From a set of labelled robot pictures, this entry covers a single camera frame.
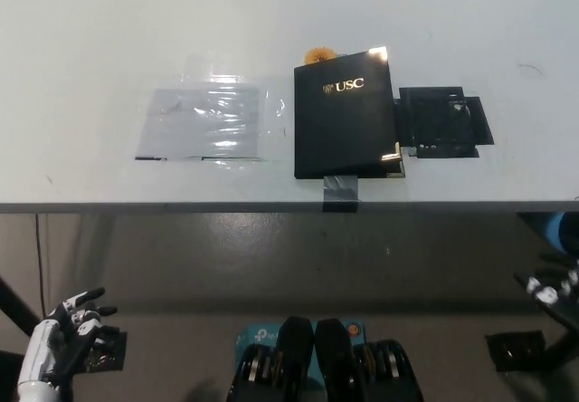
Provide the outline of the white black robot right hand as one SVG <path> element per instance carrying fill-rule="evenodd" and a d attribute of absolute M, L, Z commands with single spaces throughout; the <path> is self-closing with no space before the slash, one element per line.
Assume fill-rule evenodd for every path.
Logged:
<path fill-rule="evenodd" d="M 514 279 L 535 301 L 578 304 L 578 259 L 563 254 L 540 254 L 544 266 L 514 273 Z"/>

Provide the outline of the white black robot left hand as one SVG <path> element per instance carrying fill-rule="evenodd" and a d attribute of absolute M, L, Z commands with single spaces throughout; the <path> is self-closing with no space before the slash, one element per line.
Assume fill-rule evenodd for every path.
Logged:
<path fill-rule="evenodd" d="M 34 327 L 16 385 L 20 401 L 60 401 L 91 353 L 117 353 L 114 339 L 121 331 L 102 319 L 118 309 L 94 303 L 104 294 L 99 287 L 73 295 Z"/>

